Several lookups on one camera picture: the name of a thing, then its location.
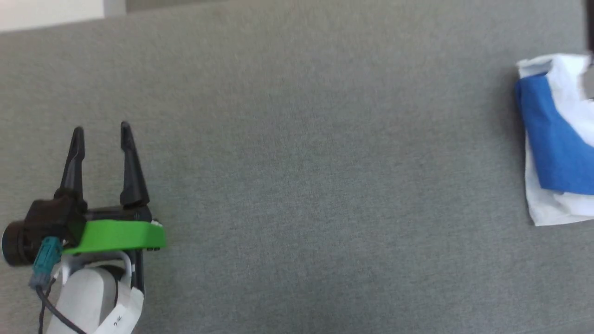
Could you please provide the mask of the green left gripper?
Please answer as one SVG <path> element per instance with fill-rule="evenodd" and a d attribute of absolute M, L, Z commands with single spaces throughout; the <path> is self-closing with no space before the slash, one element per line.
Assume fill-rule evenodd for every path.
<path fill-rule="evenodd" d="M 150 202 L 150 196 L 131 125 L 122 122 L 120 129 L 124 154 L 123 190 L 120 194 L 123 207 L 90 209 L 85 215 L 42 210 L 29 213 L 25 220 L 9 223 L 1 236 L 1 253 L 9 266 L 32 265 L 46 237 L 65 243 L 66 254 L 159 250 L 166 247 L 165 228 L 145 206 Z M 82 182 L 84 158 L 84 129 L 75 127 L 55 198 L 68 195 L 80 205 L 87 205 Z"/>

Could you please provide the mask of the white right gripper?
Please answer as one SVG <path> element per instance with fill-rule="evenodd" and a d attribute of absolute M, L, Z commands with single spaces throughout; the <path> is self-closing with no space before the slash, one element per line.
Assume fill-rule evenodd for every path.
<path fill-rule="evenodd" d="M 594 52 L 594 0 L 588 0 L 588 50 Z M 585 97 L 594 100 L 594 60 L 591 60 L 582 74 Z"/>

